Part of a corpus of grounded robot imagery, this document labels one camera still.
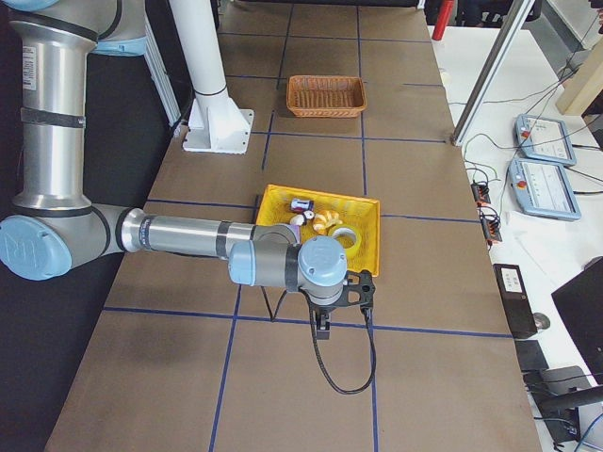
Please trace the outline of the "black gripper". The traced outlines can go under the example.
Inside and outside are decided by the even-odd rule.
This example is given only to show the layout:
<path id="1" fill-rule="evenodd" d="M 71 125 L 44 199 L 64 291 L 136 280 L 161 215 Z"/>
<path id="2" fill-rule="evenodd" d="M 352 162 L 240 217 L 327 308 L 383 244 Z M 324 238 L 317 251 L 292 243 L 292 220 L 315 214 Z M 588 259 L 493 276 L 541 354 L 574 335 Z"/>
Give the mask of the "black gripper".
<path id="1" fill-rule="evenodd" d="M 316 324 L 317 339 L 329 340 L 331 334 L 331 316 L 335 307 L 318 305 L 313 301 L 309 302 L 309 307 Z"/>

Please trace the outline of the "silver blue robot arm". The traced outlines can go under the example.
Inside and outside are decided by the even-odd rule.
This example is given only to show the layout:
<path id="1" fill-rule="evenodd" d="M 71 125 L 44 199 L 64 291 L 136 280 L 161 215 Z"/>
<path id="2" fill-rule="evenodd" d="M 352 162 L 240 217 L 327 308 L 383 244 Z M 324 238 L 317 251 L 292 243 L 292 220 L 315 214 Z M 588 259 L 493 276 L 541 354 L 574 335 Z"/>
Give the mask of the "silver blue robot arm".
<path id="1" fill-rule="evenodd" d="M 23 44 L 24 186 L 1 223 L 1 260 L 32 281 L 63 275 L 101 256 L 139 250 L 225 260 L 234 283 L 301 293 L 314 328 L 349 302 L 342 246 L 302 242 L 284 224 L 152 216 L 93 204 L 83 192 L 87 57 L 146 49 L 141 1 L 11 1 Z"/>

